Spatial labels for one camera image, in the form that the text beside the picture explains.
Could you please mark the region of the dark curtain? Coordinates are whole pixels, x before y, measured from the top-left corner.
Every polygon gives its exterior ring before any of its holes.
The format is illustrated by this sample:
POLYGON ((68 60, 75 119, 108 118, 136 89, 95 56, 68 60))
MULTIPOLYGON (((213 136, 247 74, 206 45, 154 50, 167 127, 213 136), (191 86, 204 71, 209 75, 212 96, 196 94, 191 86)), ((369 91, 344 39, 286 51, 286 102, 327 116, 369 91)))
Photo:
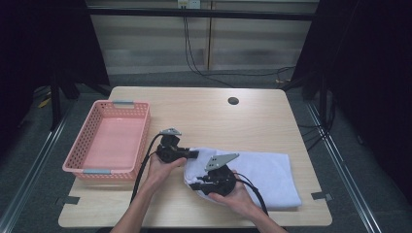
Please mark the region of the dark curtain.
POLYGON ((0 158, 12 146, 36 88, 110 83, 86 0, 0 0, 0 158))
POLYGON ((319 0, 292 79, 326 85, 412 203, 412 0, 319 0))

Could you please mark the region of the white wall power outlet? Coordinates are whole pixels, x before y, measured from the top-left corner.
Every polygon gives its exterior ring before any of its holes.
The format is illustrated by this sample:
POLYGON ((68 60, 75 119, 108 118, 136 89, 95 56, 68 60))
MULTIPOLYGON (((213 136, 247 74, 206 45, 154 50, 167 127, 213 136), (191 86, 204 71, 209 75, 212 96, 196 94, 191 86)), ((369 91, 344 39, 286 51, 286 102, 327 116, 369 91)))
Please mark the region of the white wall power outlet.
POLYGON ((200 0, 177 0, 179 9, 199 10, 201 8, 200 0))

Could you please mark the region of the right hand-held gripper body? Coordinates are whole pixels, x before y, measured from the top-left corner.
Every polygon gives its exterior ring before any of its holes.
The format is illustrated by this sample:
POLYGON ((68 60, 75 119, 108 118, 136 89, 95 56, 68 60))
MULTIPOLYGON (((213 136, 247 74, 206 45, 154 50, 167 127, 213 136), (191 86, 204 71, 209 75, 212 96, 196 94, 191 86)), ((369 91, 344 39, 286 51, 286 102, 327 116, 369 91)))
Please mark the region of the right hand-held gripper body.
POLYGON ((207 172, 208 181, 203 182, 205 195, 211 192, 218 193, 221 196, 229 194, 236 185, 234 173, 228 168, 227 163, 239 156, 238 153, 229 153, 223 155, 213 155, 208 161, 205 171, 207 172))

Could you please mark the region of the person's right hand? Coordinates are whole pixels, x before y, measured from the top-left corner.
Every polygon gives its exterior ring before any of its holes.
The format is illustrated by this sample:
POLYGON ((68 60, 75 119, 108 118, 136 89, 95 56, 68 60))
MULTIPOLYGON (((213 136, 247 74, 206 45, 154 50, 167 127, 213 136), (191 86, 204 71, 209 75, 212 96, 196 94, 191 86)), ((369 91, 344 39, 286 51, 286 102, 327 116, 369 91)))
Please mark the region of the person's right hand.
POLYGON ((259 207, 255 205, 246 187, 240 182, 237 182, 234 189, 226 196, 221 196, 214 192, 209 193, 208 196, 215 202, 227 206, 234 213, 245 218, 251 218, 255 213, 259 212, 259 207))

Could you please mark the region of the pink plastic basket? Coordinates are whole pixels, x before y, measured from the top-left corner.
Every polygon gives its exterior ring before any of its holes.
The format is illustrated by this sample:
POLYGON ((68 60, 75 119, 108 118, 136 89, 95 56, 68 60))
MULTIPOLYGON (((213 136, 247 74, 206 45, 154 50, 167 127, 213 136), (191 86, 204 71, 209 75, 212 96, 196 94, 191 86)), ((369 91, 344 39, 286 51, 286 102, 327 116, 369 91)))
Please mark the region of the pink plastic basket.
POLYGON ((62 170, 84 180, 134 180, 150 120, 148 103, 95 101, 62 170))

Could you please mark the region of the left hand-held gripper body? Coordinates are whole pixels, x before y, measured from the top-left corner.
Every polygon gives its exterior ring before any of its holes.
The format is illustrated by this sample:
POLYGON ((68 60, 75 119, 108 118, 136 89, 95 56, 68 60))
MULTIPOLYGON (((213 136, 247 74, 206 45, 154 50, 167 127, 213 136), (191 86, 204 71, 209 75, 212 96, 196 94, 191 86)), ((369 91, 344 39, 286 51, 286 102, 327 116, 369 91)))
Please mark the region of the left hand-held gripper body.
POLYGON ((160 144, 157 146, 156 154, 165 163, 171 163, 179 158, 189 158, 189 150, 179 148, 182 133, 175 128, 168 128, 159 132, 160 144))

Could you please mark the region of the black metal stand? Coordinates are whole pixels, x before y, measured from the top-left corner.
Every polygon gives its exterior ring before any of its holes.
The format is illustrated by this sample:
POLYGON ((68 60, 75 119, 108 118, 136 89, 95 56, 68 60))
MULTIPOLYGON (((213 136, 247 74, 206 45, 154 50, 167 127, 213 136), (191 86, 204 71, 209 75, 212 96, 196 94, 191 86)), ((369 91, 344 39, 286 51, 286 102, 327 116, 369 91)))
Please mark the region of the black metal stand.
POLYGON ((108 97, 111 93, 109 89, 103 87, 101 84, 93 82, 86 76, 82 76, 70 71, 54 69, 51 73, 50 83, 52 111, 51 131, 53 131, 62 121, 60 92, 63 92, 65 97, 69 100, 78 99, 80 96, 80 91, 77 88, 78 83, 84 84, 85 86, 106 97, 108 97))
POLYGON ((327 111, 327 86, 326 77, 319 72, 310 72, 302 76, 293 76, 292 79, 281 86, 284 91, 289 91, 294 88, 301 89, 301 96, 304 100, 314 100, 318 97, 319 101, 319 116, 321 125, 326 127, 329 124, 328 117, 333 117, 333 112, 327 111))

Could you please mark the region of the person's left hand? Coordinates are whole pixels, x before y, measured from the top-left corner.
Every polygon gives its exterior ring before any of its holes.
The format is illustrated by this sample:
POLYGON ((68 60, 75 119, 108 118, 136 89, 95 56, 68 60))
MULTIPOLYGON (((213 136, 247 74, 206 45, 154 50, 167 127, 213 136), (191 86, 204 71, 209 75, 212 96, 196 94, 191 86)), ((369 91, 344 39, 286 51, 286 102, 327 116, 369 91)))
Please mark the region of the person's left hand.
POLYGON ((171 163, 163 162, 157 154, 151 156, 150 168, 145 180, 145 186, 151 192, 156 192, 160 186, 167 180, 171 172, 186 164, 185 158, 179 158, 171 163))

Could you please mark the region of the black horizontal metal bar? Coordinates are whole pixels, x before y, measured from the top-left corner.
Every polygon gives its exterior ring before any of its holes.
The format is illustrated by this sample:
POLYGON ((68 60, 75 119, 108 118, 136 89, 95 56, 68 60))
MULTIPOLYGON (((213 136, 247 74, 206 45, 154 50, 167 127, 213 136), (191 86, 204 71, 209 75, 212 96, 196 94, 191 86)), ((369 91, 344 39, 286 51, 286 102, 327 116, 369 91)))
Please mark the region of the black horizontal metal bar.
POLYGON ((137 16, 137 17, 208 17, 208 18, 240 18, 240 19, 273 19, 311 21, 315 14, 275 13, 251 11, 221 11, 221 10, 179 10, 179 9, 124 9, 93 7, 87 8, 90 15, 101 16, 137 16))

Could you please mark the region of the metal floor rail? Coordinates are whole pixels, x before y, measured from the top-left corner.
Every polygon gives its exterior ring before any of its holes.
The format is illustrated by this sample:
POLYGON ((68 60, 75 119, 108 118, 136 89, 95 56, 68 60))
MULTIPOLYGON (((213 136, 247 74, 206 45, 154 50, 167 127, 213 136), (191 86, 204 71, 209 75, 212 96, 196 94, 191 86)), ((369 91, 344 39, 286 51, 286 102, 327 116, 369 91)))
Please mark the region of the metal floor rail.
POLYGON ((70 103, 56 124, 51 109, 32 109, 23 119, 0 162, 0 233, 12 232, 72 109, 70 103))
POLYGON ((316 106, 313 103, 309 102, 307 104, 307 109, 310 113, 311 118, 318 126, 318 131, 320 132, 321 139, 324 142, 326 150, 331 160, 333 161, 343 184, 345 185, 345 188, 360 216, 360 219, 366 231, 368 233, 383 233, 381 227, 379 226, 378 220, 367 204, 332 136, 329 132, 326 131, 323 126, 321 126, 321 116, 316 106))

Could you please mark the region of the pale lavender cloth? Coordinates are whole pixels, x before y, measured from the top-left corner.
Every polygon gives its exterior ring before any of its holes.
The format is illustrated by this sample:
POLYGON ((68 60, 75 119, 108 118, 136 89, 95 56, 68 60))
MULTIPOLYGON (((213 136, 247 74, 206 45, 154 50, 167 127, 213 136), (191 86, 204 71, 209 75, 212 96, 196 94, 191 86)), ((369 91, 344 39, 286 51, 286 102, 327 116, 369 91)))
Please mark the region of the pale lavender cloth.
MULTIPOLYGON (((187 186, 202 183, 198 177, 207 174, 207 163, 213 156, 231 154, 231 151, 211 148, 191 148, 198 157, 185 165, 184 179, 187 186)), ((227 163, 241 179, 255 186, 268 211, 297 208, 302 201, 295 188, 290 159, 287 154, 274 152, 237 151, 237 157, 227 163)))

